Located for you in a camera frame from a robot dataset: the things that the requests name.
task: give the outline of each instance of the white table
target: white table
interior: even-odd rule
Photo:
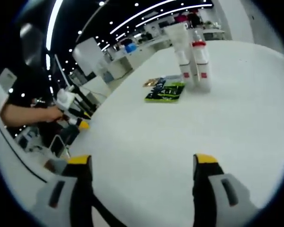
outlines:
[[[263,46],[211,41],[210,94],[146,103],[150,78],[179,74],[172,48],[139,67],[93,115],[71,147],[91,154],[94,191],[127,226],[189,227],[193,155],[216,157],[264,207],[284,175],[284,55]]]

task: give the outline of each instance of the hand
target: hand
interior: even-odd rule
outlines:
[[[46,122],[54,122],[63,117],[63,113],[56,106],[48,107],[47,109],[44,110],[45,110]]]

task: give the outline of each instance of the person's arm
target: person's arm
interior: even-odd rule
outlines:
[[[1,118],[8,127],[20,127],[37,122],[53,122],[62,118],[63,113],[56,107],[26,108],[8,104],[1,111]]]

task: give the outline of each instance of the red label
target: red label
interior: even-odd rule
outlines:
[[[189,73],[188,72],[184,73],[184,78],[189,78]]]
[[[207,78],[207,73],[206,72],[201,72],[201,78]]]

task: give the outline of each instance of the blue object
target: blue object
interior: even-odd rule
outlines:
[[[126,50],[126,52],[130,53],[130,52],[137,50],[137,46],[136,46],[136,44],[129,44],[129,45],[125,46],[125,50]]]

